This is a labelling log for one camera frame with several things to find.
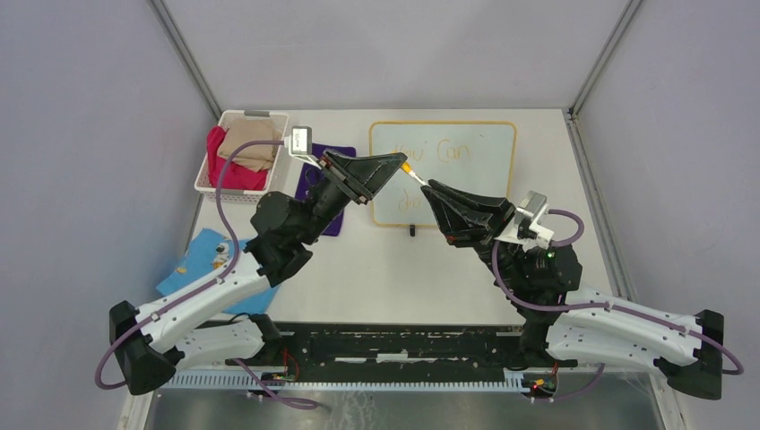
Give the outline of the white marker pen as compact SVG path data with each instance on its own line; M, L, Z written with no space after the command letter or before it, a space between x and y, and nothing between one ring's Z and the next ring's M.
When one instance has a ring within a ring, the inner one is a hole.
M416 181L417 181L417 182L418 182L420 185L422 185L422 186L426 186L426 185L428 185L427 181L426 181L426 180L424 180L424 179L423 179L421 176L419 176L419 175L418 175L416 172L414 172L414 171L410 171L410 172L409 172L409 175L410 175L410 176L411 176L413 179L415 179L415 180L416 180Z

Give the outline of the yellow framed whiteboard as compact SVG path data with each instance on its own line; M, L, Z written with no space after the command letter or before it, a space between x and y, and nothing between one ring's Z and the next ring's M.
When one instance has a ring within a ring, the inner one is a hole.
M517 128L508 121L384 121L368 131L372 155L405 154L414 172L453 188L506 197L510 190ZM373 221L382 227L434 227L420 190L403 171L372 201Z

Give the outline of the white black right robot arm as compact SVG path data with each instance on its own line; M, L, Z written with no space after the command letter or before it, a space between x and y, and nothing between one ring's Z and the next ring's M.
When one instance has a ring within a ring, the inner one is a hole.
M543 224L551 209L541 193L513 204L436 180L421 191L446 242L473 250L523 317L517 351L524 363L625 367L691 397L721 398L721 314L673 314L584 285L574 239L555 239Z

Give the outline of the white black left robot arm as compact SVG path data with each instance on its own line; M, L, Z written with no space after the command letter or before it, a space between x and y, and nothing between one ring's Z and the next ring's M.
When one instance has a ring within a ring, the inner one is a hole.
M110 357L116 358L122 385L133 395L157 390L179 370L217 360L274 363L281 355L281 340L268 316L216 327L206 322L295 276L313 255L307 246L350 203L371 202L406 160L403 153L350 157L325 150L314 161L323 177L305 199L266 193L251 218L255 237L241 246L232 236L232 255L219 268L167 297L140 306L122 301L111 307L110 346L96 368L97 386L120 386L102 379Z

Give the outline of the purple towel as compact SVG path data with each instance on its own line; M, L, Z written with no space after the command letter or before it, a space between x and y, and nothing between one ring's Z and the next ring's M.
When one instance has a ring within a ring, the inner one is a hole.
M317 214L324 219L327 215L332 216L322 232L325 237L337 237L341 233L345 203L338 198L340 190L320 168L307 163L302 165L295 199L315 203Z

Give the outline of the pink cloth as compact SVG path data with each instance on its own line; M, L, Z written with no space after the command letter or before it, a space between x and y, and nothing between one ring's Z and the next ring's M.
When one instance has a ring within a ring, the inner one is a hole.
M206 137L206 161L207 178L213 188L218 184L218 179L227 162L217 152L222 145L227 132L219 126L214 126ZM254 171L232 162L223 177L222 187L225 189L262 191L265 188L268 177L267 170Z

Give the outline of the blue cartoon cloth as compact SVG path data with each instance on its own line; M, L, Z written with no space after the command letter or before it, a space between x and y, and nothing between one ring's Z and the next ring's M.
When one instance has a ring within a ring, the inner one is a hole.
M204 228L189 244L177 267L156 287L162 296L169 296L227 262L234 251L232 241L213 229ZM223 311L224 314L264 314L279 287L268 288Z

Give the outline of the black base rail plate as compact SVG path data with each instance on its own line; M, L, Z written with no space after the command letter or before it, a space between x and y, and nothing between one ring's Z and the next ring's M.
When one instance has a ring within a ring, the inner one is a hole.
M517 325L276 322L281 337L250 367L286 370L299 383L484 383L506 371L551 368Z

